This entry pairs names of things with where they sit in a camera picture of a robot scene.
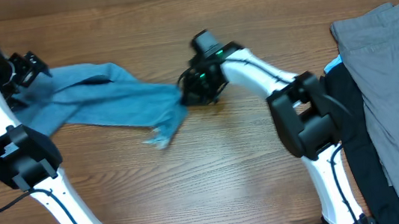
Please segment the light blue denim jeans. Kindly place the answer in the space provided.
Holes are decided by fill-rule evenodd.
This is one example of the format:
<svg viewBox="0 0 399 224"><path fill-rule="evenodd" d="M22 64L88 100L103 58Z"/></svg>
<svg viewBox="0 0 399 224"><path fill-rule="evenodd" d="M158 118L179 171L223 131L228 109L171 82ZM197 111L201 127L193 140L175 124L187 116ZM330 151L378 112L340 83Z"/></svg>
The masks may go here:
<svg viewBox="0 0 399 224"><path fill-rule="evenodd" d="M148 143L166 148L188 112L175 85L141 82L113 63L52 68L15 96L14 115L51 136L62 124L152 127Z"/></svg>

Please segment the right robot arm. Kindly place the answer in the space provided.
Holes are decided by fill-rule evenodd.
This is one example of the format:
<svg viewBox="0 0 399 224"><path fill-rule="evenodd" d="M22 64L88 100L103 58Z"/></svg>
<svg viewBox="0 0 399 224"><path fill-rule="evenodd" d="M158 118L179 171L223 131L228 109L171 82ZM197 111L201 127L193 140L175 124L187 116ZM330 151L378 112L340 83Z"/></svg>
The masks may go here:
<svg viewBox="0 0 399 224"><path fill-rule="evenodd" d="M190 43L195 55L177 80L185 106L217 103L228 84L247 88L268 105L283 146L301 159L320 199L321 224L371 224L356 202L341 159L341 120L309 72L295 74L260 60L236 42L223 44L203 30Z"/></svg>

